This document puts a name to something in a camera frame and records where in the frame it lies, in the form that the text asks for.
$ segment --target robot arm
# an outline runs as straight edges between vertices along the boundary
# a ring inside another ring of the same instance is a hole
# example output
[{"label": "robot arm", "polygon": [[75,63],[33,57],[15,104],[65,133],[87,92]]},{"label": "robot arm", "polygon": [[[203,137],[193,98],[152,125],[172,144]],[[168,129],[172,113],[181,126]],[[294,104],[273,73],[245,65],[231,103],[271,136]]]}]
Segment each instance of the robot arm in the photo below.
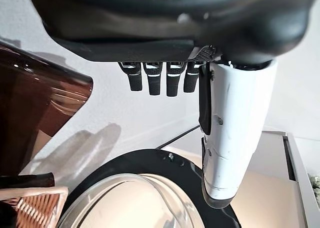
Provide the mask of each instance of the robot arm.
[{"label": "robot arm", "polygon": [[132,90],[142,89],[144,69],[158,95],[163,62],[168,96],[185,69],[185,92],[199,76],[202,191],[213,208],[237,192],[263,128],[274,59],[303,38],[313,1],[32,0],[57,43],[91,61],[121,62]]},{"label": "robot arm", "polygon": [[209,63],[199,73],[202,192],[224,208],[235,196],[267,115],[277,62],[254,69]]}]

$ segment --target brown tinted plastic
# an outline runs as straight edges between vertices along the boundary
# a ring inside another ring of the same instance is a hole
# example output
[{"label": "brown tinted plastic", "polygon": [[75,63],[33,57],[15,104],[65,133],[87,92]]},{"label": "brown tinted plastic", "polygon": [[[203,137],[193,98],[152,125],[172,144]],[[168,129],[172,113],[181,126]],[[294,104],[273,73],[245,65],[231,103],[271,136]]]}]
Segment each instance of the brown tinted plastic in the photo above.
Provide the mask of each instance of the brown tinted plastic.
[{"label": "brown tinted plastic", "polygon": [[0,175],[18,174],[92,88],[91,77],[0,43]]}]

